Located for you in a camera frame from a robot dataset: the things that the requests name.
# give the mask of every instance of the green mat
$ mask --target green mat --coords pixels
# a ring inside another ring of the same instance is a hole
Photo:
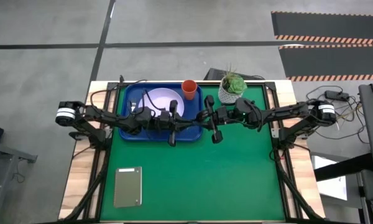
[[[218,100],[217,86],[201,86]],[[244,97],[264,109],[261,86]],[[101,221],[284,220],[269,126],[262,131],[241,124],[220,126],[224,140],[211,142],[204,130],[196,142],[130,142],[114,130]],[[142,205],[114,208],[115,170],[142,167]]]

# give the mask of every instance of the wooden board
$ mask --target wooden board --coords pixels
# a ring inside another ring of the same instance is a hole
[[[181,81],[155,81],[155,82],[181,82]],[[280,106],[287,106],[296,103],[293,86],[290,80],[267,80],[266,82],[275,82],[277,87],[277,96]],[[86,104],[90,104],[90,95],[98,90],[105,90],[107,87],[108,81],[95,81],[91,82],[90,89],[88,91],[88,99]],[[102,108],[104,103],[105,93],[97,93],[94,96],[94,104],[98,108]],[[114,96],[111,96],[111,100],[109,101],[109,111],[113,110],[113,102]],[[273,107],[273,101],[270,101],[270,106]],[[293,126],[297,123],[299,119],[289,119],[283,122],[284,126],[289,127]],[[93,123],[94,126],[99,126],[97,122]],[[306,141],[298,139],[296,141],[297,144],[301,146],[306,145]],[[88,147],[87,141],[80,141],[77,142],[75,147],[75,152],[85,149]],[[85,192],[88,188],[88,181],[90,178],[91,173],[91,166],[93,163],[94,157],[94,150],[88,149],[86,152],[78,155],[72,161],[70,167],[70,173],[68,176],[67,186],[65,188],[65,192],[63,195],[62,206],[60,209],[60,213],[58,218],[65,218],[73,208],[79,203],[81,198],[84,196]],[[292,159],[292,166],[293,171],[297,183],[298,191],[303,195],[305,200],[308,204],[312,207],[312,209],[320,216],[324,217],[325,212],[323,210],[321,198],[319,195],[318,187],[316,185],[316,179],[313,172],[313,167],[311,163],[310,153],[306,149],[302,149],[299,147],[295,147],[294,149],[290,150],[290,157]],[[95,213],[96,208],[96,199],[98,195],[98,189],[94,193],[92,203],[91,203],[91,211],[90,217],[92,218]],[[290,207],[290,212],[292,217],[295,217],[294,205],[293,205],[293,198],[291,196],[290,191],[287,190],[288,196],[288,203]]]

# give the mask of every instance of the orange striped tape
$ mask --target orange striped tape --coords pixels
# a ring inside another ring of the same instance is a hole
[[[332,45],[284,45],[280,49],[339,48],[339,47],[373,47],[373,44],[332,44]]]
[[[293,13],[293,14],[311,14],[311,15],[329,15],[329,16],[372,16],[366,14],[341,14],[341,13],[320,13],[320,12],[285,12],[285,11],[271,11],[274,13]]]
[[[292,82],[373,80],[373,75],[309,75],[286,77]]]
[[[373,39],[346,38],[346,37],[315,37],[305,35],[276,35],[277,40],[298,40],[310,42],[327,42],[340,44],[354,44],[358,47],[373,47]]]

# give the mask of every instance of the black floor tape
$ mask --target black floor tape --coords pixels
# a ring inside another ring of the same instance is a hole
[[[373,45],[279,47],[292,81],[373,80]]]
[[[373,16],[272,12],[276,39],[373,44]]]

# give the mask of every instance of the gray floor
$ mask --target gray floor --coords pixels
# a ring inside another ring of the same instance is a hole
[[[0,44],[98,43],[109,0],[0,1]],[[373,14],[373,0],[136,0],[115,5],[107,42],[274,40],[271,11]],[[3,143],[39,155],[20,164],[27,176],[8,192],[0,223],[54,221],[60,208],[74,141],[54,123],[60,100],[85,99],[95,49],[0,50],[0,126]],[[98,80],[201,79],[210,67],[284,79],[276,47],[106,49]],[[298,100],[319,85],[339,85],[356,95],[361,83],[294,83]],[[312,97],[322,94],[320,90]],[[318,131],[344,136],[359,128],[340,123]],[[325,140],[312,135],[313,151],[352,157],[368,151],[357,137]],[[325,207],[331,219],[342,212]]]

